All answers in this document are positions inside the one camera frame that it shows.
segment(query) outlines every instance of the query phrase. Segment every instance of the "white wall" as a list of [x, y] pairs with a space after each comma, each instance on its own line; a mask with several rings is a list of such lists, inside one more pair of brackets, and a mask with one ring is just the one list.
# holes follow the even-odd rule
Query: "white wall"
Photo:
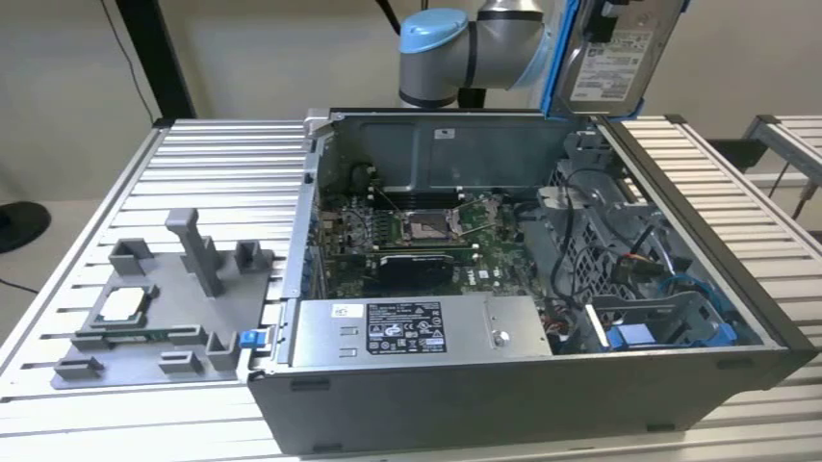
[[[419, 5], [392, 3], [400, 17]], [[431, 4], [475, 10], [482, 0]], [[0, 200], [4, 190], [100, 197], [148, 122], [99, 4], [0, 5]], [[299, 118], [309, 107], [395, 104], [396, 37], [371, 0], [164, 0], [161, 7], [200, 116]], [[726, 137], [758, 113], [822, 114], [819, 17], [819, 0], [694, 0], [646, 113], [680, 113], [706, 135]], [[490, 92], [490, 107], [526, 101], [523, 93]]]
[[707, 137], [738, 137], [755, 114], [822, 114], [819, 0], [692, 0], [646, 93]]
[[101, 197], [149, 123], [100, 5], [0, 5], [0, 201]]

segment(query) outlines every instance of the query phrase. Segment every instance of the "motherboard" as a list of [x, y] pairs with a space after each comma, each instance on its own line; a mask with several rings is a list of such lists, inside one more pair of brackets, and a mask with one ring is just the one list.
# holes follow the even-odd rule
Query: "motherboard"
[[329, 298], [478, 292], [543, 298], [516, 204], [504, 194], [431, 200], [379, 191], [336, 204], [321, 213]]

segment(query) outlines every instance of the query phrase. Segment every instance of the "label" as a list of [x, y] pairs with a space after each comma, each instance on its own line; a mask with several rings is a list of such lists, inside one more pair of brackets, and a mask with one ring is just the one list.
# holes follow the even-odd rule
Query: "label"
[[109, 344], [143, 344], [149, 340], [144, 335], [123, 335], [105, 337]]
[[610, 43], [590, 43], [571, 101], [624, 101], [652, 32], [616, 31]]
[[361, 318], [364, 305], [360, 303], [333, 303], [331, 305], [332, 318]]
[[458, 131], [454, 128], [438, 128], [434, 130], [435, 140], [452, 140], [458, 135]]
[[439, 302], [368, 303], [365, 349], [371, 354], [444, 353]]

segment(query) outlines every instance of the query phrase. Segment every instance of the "aluminum extrusion table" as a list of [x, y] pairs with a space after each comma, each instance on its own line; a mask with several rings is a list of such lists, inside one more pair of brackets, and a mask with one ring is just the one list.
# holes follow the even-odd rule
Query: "aluminum extrusion table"
[[[626, 122], [671, 181], [822, 347], [822, 247], [687, 124]], [[295, 460], [283, 456], [240, 382], [56, 391], [67, 351], [120, 238], [180, 251], [163, 221], [197, 207], [217, 248], [259, 239], [275, 250], [263, 323], [279, 319], [280, 273], [304, 157], [301, 121], [179, 120], [153, 129], [0, 348], [0, 457], [73, 460]], [[822, 459], [822, 359], [768, 391], [735, 396], [682, 433], [335, 460], [727, 461]]]

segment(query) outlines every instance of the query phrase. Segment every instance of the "barcode label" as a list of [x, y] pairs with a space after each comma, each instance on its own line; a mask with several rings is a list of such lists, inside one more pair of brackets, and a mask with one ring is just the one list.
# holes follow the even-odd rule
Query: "barcode label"
[[608, 43], [590, 43], [571, 101], [624, 101], [652, 32], [616, 31]]

